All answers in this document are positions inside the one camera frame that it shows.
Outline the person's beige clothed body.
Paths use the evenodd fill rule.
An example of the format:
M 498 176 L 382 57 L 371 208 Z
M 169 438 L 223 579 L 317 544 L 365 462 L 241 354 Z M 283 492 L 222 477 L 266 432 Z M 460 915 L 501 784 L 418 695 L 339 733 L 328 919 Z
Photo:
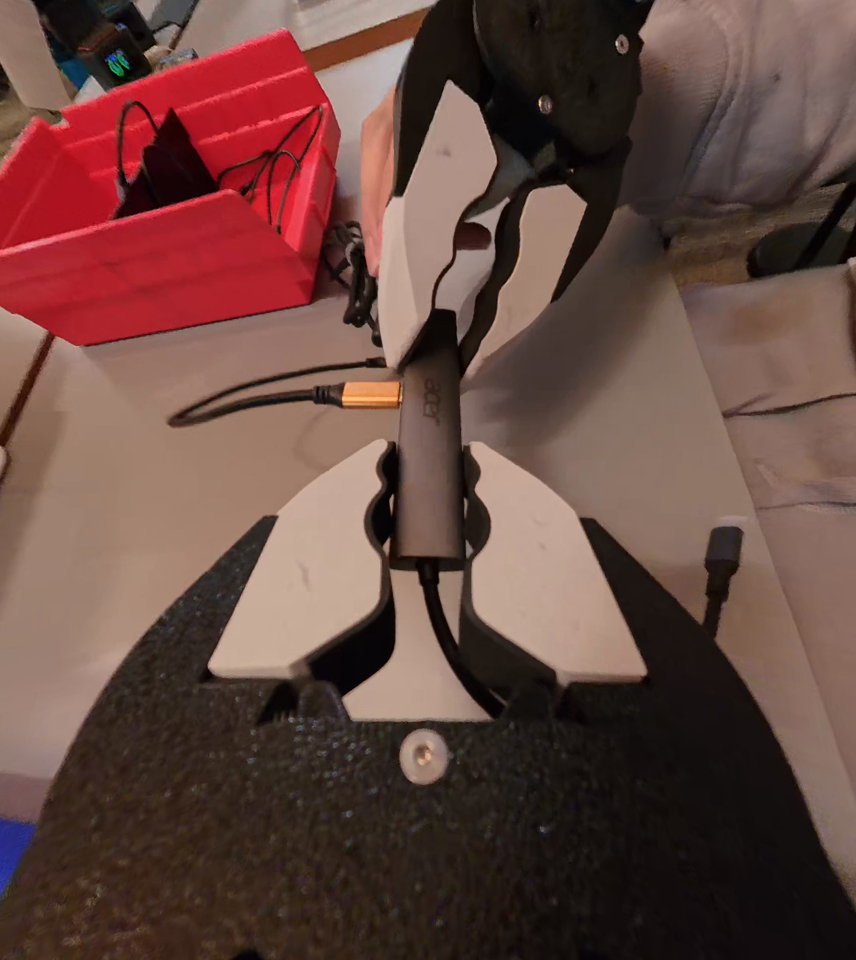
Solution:
M 856 255 L 682 298 L 856 799 Z

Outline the black bin divider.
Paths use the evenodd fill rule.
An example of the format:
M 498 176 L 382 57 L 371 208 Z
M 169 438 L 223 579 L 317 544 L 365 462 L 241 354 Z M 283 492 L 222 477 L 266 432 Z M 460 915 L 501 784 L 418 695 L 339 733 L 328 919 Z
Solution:
M 132 111 L 144 114 L 153 138 L 141 154 L 133 178 L 125 172 L 125 132 Z M 140 101 L 123 104 L 115 131 L 115 185 L 119 202 L 113 220 L 161 210 L 214 194 L 219 187 L 173 108 L 161 123 Z

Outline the person's right hand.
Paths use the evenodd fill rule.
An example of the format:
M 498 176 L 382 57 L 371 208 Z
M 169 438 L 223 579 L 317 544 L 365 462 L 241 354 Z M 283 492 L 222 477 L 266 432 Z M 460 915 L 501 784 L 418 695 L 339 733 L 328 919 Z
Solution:
M 392 87 L 361 129 L 359 222 L 366 268 L 375 279 L 382 258 L 384 216 L 395 181 L 395 99 Z

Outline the black office chair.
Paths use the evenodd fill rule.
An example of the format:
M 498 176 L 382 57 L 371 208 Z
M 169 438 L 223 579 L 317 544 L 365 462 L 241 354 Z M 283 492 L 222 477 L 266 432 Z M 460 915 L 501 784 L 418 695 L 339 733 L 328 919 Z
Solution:
M 751 280 L 841 265 L 856 257 L 856 178 L 848 179 L 824 218 L 765 235 L 746 257 Z

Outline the black charger with green display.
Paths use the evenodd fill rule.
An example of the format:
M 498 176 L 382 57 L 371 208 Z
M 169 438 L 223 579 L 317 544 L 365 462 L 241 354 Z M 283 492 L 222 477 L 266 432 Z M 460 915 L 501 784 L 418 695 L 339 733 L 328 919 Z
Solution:
M 140 81 L 153 73 L 135 34 L 125 24 L 111 20 L 89 31 L 75 54 L 104 90 Z

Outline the red divided bin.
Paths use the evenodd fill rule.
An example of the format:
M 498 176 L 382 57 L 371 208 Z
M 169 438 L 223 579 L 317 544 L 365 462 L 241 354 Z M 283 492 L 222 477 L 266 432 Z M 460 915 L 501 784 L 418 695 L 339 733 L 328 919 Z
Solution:
M 115 132 L 174 109 L 218 191 L 113 220 Z M 33 119 L 0 167 L 0 307 L 76 346 L 308 304 L 341 131 L 288 30 Z M 152 141 L 133 110 L 124 172 Z

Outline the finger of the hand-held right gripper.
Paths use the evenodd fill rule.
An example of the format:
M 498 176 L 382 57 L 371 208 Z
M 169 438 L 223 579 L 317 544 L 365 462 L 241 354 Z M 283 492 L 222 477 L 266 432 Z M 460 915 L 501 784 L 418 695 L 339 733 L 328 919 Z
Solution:
M 587 206 L 565 183 L 528 184 L 505 204 L 492 266 L 459 344 L 464 374 L 480 373 L 549 306 Z
M 378 276 L 386 363 L 401 370 L 455 258 L 466 211 L 489 188 L 497 155 L 479 104 L 447 79 L 402 193 L 386 205 Z

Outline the person's right forearm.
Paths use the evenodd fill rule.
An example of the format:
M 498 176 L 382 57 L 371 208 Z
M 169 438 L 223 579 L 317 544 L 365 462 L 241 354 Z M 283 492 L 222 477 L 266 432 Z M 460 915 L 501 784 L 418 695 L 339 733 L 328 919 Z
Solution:
M 856 176 L 856 1 L 657 1 L 619 206 L 785 205 Z

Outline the white cardboard panel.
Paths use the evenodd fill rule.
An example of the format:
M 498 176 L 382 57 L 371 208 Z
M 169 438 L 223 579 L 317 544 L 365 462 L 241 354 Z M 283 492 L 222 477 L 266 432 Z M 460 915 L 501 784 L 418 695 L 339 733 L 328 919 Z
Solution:
M 0 1 L 0 65 L 24 107 L 61 113 L 72 105 L 33 2 Z

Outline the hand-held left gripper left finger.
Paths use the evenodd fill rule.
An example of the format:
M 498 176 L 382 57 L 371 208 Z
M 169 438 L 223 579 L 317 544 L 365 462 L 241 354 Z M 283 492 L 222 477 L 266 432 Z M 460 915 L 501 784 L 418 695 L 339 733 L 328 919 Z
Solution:
M 374 440 L 278 512 L 209 658 L 214 677 L 320 681 L 347 694 L 386 665 L 396 619 L 383 546 L 396 466 L 395 444 Z

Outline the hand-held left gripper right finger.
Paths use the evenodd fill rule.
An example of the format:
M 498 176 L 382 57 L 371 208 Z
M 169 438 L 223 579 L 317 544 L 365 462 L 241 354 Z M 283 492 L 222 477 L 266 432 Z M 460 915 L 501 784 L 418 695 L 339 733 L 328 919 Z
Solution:
M 507 698 L 532 683 L 642 682 L 646 664 L 576 511 L 486 444 L 463 453 L 466 667 Z

